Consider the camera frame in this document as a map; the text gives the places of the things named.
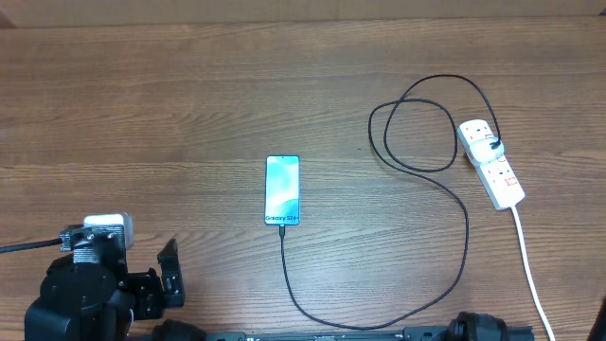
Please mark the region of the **blue Galaxy smartphone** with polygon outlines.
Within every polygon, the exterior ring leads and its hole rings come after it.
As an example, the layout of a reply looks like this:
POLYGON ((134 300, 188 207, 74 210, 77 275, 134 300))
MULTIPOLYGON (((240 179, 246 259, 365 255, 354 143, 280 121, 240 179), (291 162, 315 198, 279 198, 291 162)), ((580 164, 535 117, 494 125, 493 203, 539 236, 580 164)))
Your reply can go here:
POLYGON ((269 155, 266 158, 264 222, 267 225, 299 225, 298 155, 269 155))

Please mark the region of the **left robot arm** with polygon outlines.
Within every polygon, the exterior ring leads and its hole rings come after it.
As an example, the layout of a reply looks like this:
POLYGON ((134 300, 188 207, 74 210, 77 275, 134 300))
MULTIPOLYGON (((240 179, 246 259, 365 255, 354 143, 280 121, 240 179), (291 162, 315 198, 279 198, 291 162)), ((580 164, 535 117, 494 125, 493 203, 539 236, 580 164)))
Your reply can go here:
POLYGON ((78 242, 71 256, 48 267, 39 297, 25 315, 25 339, 125 340, 136 320, 160 319, 181 308, 185 291, 177 241, 157 255, 154 269, 130 273, 126 250, 116 239, 78 242))

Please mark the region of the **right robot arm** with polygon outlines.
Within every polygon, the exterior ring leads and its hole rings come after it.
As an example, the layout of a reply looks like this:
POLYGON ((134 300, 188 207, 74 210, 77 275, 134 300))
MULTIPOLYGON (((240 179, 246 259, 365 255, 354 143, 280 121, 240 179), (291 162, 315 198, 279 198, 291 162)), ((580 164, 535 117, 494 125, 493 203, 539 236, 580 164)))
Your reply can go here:
POLYGON ((448 341, 521 341, 534 340, 531 327, 508 327, 489 314, 460 313, 452 320, 442 340, 448 341))

